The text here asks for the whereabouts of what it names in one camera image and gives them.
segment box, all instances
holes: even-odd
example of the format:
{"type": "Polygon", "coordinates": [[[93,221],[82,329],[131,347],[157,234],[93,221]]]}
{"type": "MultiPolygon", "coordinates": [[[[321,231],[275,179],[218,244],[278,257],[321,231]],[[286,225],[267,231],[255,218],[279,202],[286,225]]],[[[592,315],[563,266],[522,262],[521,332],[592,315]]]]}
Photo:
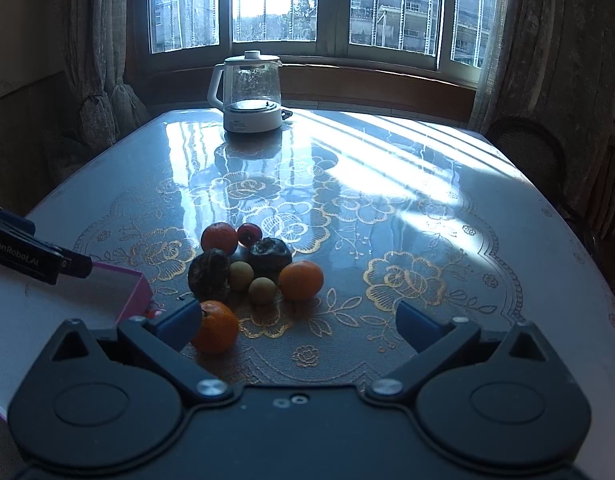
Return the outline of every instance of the box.
{"type": "Polygon", "coordinates": [[[0,416],[57,327],[69,318],[111,328],[145,312],[152,289],[141,272],[94,263],[86,279],[47,285],[0,265],[0,416]]]}

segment orange fruit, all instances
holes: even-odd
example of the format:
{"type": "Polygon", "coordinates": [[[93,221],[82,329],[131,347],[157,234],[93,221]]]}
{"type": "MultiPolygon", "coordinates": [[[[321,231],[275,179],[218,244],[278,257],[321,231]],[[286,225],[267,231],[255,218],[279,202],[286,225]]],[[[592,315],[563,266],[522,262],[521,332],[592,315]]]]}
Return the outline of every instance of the orange fruit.
{"type": "Polygon", "coordinates": [[[323,287],[321,267],[309,260],[299,260],[281,270],[278,288],[290,301],[306,301],[315,297],[323,287]]]}
{"type": "Polygon", "coordinates": [[[238,234],[227,222],[216,222],[203,231],[200,236],[200,246],[203,251],[220,249],[231,256],[238,247],[238,234]]]}
{"type": "Polygon", "coordinates": [[[227,352],[238,337],[238,318],[220,301],[204,301],[203,321],[191,343],[202,354],[227,352]]]}

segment triangular cutout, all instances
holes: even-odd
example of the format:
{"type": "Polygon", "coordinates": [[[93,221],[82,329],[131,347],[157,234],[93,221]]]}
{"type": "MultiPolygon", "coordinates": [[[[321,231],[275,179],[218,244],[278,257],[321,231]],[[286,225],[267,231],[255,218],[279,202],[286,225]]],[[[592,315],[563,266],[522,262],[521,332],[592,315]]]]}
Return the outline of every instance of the triangular cutout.
{"type": "Polygon", "coordinates": [[[65,361],[66,359],[87,357],[89,354],[79,333],[70,332],[66,334],[61,341],[61,345],[58,347],[58,350],[56,350],[54,357],[52,357],[52,361],[65,361]]]}
{"type": "Polygon", "coordinates": [[[532,361],[545,361],[545,356],[537,346],[534,338],[527,333],[522,332],[514,341],[514,345],[510,350],[511,357],[520,359],[531,359],[532,361]]]}

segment chair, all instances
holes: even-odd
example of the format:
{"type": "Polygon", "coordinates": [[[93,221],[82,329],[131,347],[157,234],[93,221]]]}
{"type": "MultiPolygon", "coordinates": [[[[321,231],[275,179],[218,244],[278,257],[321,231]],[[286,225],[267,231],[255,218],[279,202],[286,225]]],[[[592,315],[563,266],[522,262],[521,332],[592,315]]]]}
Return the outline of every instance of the chair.
{"type": "Polygon", "coordinates": [[[524,118],[496,121],[485,136],[523,172],[558,210],[594,262],[601,266],[601,245],[585,219],[565,198],[565,153],[555,136],[537,122],[524,118]]]}

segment electric kettle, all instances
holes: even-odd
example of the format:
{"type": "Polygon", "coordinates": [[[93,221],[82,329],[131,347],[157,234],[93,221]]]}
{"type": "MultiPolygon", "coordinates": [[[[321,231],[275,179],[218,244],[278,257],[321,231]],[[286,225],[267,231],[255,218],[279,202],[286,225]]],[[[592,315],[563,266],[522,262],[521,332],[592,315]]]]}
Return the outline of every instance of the electric kettle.
{"type": "Polygon", "coordinates": [[[280,107],[280,59],[262,56],[260,50],[247,50],[244,56],[228,57],[214,67],[207,91],[210,105],[223,112],[228,132],[256,134],[279,128],[290,115],[280,107]],[[218,84],[223,79],[223,101],[218,84]]]}

